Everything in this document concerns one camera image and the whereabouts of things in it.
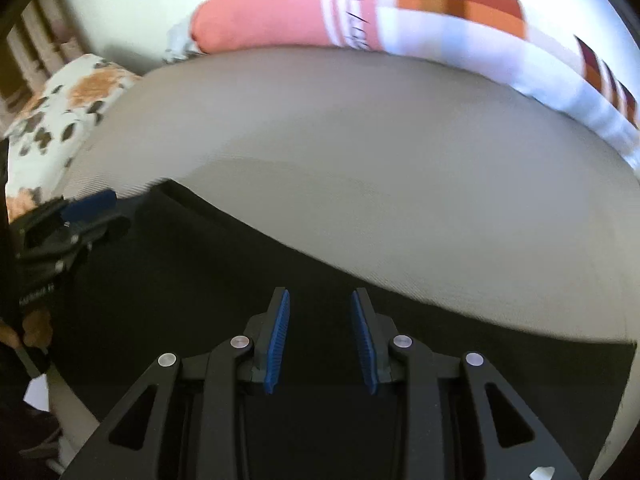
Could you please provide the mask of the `person left hand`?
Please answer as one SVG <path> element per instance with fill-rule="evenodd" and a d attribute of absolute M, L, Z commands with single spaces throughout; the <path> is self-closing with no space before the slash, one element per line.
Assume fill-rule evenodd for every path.
<path fill-rule="evenodd" d="M 51 313 L 47 308 L 33 310 L 24 317 L 21 333 L 0 322 L 0 340 L 2 344 L 19 349 L 23 346 L 47 350 L 52 341 Z"/>

